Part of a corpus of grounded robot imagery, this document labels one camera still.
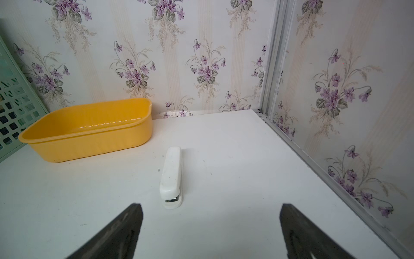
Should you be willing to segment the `yellow plastic storage box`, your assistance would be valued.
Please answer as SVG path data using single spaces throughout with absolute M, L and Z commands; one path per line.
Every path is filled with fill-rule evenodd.
M 147 98 L 70 106 L 43 116 L 18 139 L 51 163 L 134 148 L 152 136 L 152 106 Z

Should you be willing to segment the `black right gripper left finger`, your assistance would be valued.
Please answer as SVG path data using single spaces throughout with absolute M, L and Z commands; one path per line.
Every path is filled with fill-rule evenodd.
M 143 221 L 140 204 L 131 204 L 70 259 L 132 259 Z

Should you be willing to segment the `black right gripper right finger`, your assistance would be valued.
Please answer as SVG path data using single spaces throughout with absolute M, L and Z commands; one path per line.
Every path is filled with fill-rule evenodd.
M 289 259 L 353 258 L 292 204 L 282 205 L 279 219 Z

